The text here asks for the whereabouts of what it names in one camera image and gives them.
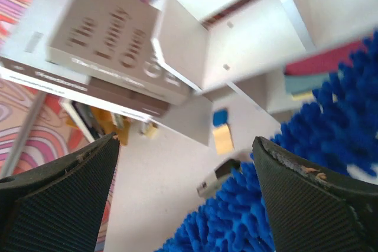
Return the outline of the blue microfiber duster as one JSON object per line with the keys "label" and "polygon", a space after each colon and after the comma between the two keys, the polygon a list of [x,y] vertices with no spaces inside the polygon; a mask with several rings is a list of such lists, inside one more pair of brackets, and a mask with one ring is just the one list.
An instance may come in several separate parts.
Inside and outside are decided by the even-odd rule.
{"label": "blue microfiber duster", "polygon": [[[329,92],[304,104],[267,139],[296,156],[351,177],[349,165],[373,175],[377,163],[377,97],[339,99]],[[268,212],[251,163],[233,170],[215,197],[188,214],[162,251],[276,251]]]}

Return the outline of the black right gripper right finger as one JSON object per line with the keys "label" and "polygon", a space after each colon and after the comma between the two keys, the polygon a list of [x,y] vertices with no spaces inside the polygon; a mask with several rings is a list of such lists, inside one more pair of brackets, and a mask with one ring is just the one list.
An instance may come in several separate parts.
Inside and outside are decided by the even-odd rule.
{"label": "black right gripper right finger", "polygon": [[253,157],[276,251],[377,251],[377,185],[264,137]]}

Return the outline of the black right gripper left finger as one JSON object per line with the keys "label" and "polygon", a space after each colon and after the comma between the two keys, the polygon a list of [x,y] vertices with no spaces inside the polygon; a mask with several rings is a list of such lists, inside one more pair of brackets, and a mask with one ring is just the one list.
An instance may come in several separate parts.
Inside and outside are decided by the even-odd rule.
{"label": "black right gripper left finger", "polygon": [[94,251],[118,162],[110,133],[1,179],[1,251]]}

